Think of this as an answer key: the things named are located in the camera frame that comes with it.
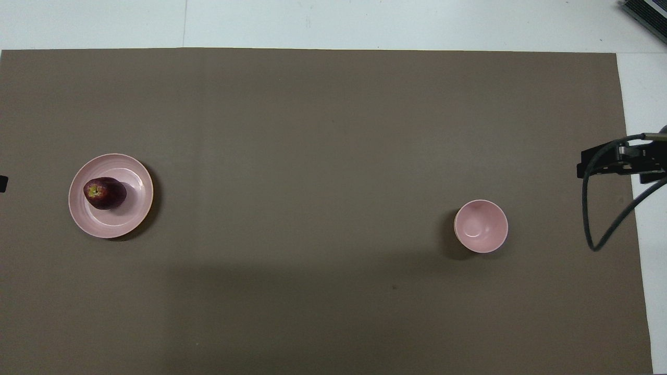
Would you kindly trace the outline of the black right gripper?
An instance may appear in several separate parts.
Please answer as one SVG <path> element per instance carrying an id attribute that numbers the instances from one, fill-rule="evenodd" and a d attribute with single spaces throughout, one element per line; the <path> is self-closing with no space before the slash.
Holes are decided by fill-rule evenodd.
<path id="1" fill-rule="evenodd" d="M 577 178 L 583 179 L 589 168 L 591 176 L 641 174 L 640 183 L 649 184 L 666 177 L 665 159 L 666 140 L 650 140 L 636 145 L 631 145 L 628 140 L 608 142 L 581 151 L 576 174 Z"/>

